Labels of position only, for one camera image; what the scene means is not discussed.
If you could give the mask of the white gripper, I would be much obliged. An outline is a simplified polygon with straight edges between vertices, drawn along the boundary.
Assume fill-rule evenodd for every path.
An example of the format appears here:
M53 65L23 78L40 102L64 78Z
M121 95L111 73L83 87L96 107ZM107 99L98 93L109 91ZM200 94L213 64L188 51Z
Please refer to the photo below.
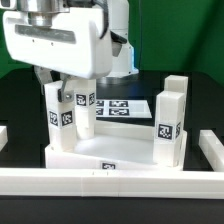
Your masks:
M45 84L60 80L59 72L65 73L58 101L72 102L74 91L66 89L70 75L97 79L110 73L112 41L103 30L102 9L72 8L55 15L49 28L31 26L27 19L23 12L3 13L6 47L12 59L35 65L41 93Z

